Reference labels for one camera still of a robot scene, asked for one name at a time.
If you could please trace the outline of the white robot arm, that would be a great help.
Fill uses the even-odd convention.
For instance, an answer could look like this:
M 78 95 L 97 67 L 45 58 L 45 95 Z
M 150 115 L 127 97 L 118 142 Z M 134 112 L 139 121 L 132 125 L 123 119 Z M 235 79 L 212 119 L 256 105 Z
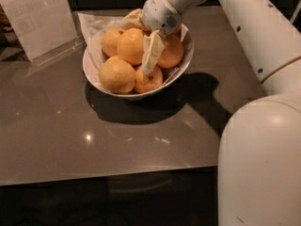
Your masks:
M 168 35 L 207 0 L 147 0 L 121 23 Z M 301 33 L 269 0 L 218 0 L 264 92 L 227 123 L 218 226 L 301 226 Z

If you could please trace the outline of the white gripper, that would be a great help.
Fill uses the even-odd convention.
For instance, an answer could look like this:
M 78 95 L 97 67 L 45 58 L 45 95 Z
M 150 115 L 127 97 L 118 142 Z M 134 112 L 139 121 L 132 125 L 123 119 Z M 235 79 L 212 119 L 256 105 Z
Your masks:
M 173 34 L 182 25 L 182 16 L 168 0 L 147 0 L 143 9 L 137 8 L 119 22 L 122 29 L 151 30 L 143 39 L 142 73 L 150 74 L 165 49 L 166 35 Z

